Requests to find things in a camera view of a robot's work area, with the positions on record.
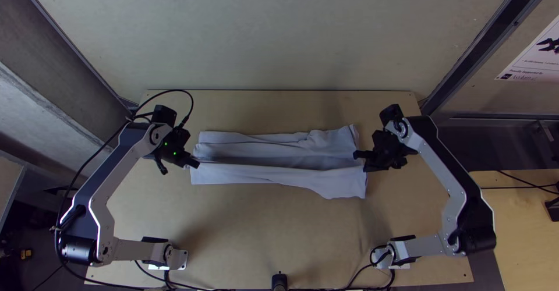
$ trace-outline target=garment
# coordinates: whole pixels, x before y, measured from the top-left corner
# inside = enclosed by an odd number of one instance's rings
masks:
[[[279,183],[322,197],[365,197],[363,162],[353,159],[354,125],[308,133],[243,135],[201,132],[190,169],[192,184]]]

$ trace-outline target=fabric fold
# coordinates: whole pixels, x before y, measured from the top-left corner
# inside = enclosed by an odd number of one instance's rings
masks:
[[[337,130],[244,135],[201,132],[190,169],[192,184],[279,183],[304,187],[326,199],[365,197],[363,162],[353,159],[355,125]]]

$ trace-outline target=beige wall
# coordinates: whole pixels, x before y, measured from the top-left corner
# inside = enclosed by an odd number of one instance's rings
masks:
[[[503,0],[39,0],[116,92],[427,96]]]
[[[443,111],[558,114],[559,83],[493,80],[559,15],[558,2],[542,0]]]

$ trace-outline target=metal frame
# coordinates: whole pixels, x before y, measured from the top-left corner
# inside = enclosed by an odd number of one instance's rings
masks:
[[[47,10],[42,6],[39,0],[30,0],[33,5],[39,10],[41,14],[45,17],[45,19],[51,24],[52,28],[60,35],[60,37],[68,44],[70,49],[77,55],[77,57],[83,62],[83,64],[92,72],[92,74],[101,82],[105,88],[111,93],[118,102],[125,107],[127,110],[129,109],[128,106],[122,102],[120,96],[115,92],[115,90],[107,83],[107,81],[99,74],[99,72],[91,65],[91,63],[86,59],[86,57],[80,52],[80,50],[74,45],[72,40],[68,38],[68,36],[62,31],[60,26],[55,22],[52,16],[47,12]]]
[[[441,113],[441,107],[477,72],[540,1],[505,0],[423,103],[421,113],[430,115],[433,119],[452,117]]]

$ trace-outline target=paper sign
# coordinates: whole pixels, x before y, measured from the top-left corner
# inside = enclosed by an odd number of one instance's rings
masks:
[[[495,79],[559,81],[559,16]]]

